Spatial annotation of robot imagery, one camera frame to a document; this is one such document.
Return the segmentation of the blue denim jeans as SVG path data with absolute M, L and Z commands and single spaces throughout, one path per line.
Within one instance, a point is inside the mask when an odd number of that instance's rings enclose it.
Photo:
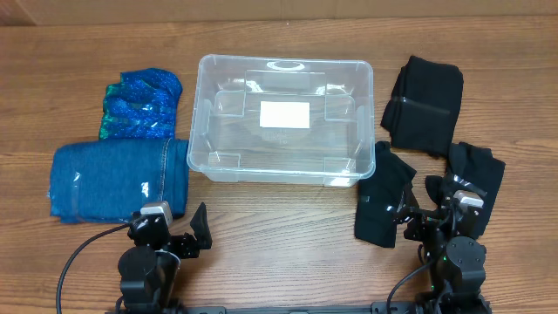
M 147 203 L 167 201 L 174 218 L 186 213 L 188 142 L 99 140 L 59 148 L 48 195 L 62 223 L 124 223 Z

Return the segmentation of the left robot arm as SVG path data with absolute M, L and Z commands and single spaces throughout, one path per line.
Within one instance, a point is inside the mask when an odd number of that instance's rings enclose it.
M 213 244 L 207 208 L 201 203 L 190 222 L 193 234 L 172 235 L 173 221 L 167 201 L 148 203 L 133 215 L 127 233 L 134 246 L 118 263 L 121 276 L 117 313 L 185 313 L 178 299 L 171 298 L 174 280 L 185 259 L 197 258 Z

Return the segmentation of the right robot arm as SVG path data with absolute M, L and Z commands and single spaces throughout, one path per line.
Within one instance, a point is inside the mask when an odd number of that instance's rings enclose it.
M 487 249 L 476 241 L 474 224 L 483 209 L 487 193 L 454 174 L 439 182 L 436 209 L 422 209 L 410 186 L 405 186 L 393 222 L 406 223 L 404 238 L 417 241 L 422 265 L 401 279 L 396 286 L 428 271 L 431 289 L 415 296 L 409 305 L 393 305 L 397 291 L 392 289 L 385 309 L 406 313 L 470 313 L 492 311 L 481 295 L 486 280 L 484 263 Z

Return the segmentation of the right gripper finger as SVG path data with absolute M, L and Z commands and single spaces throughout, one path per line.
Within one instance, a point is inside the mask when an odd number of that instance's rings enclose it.
M 429 177 L 429 197 L 439 208 L 449 206 L 455 191 L 455 181 L 451 176 Z
M 416 216 L 415 210 L 419 208 L 418 201 L 412 192 L 413 185 L 407 183 L 401 195 L 397 210 L 394 212 L 394 222 L 408 222 Z

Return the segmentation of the shiny blue sequin fabric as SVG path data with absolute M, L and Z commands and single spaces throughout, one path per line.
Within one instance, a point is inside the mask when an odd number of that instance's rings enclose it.
M 172 139 L 183 87 L 178 77 L 159 68 L 122 72 L 103 99 L 99 138 Z

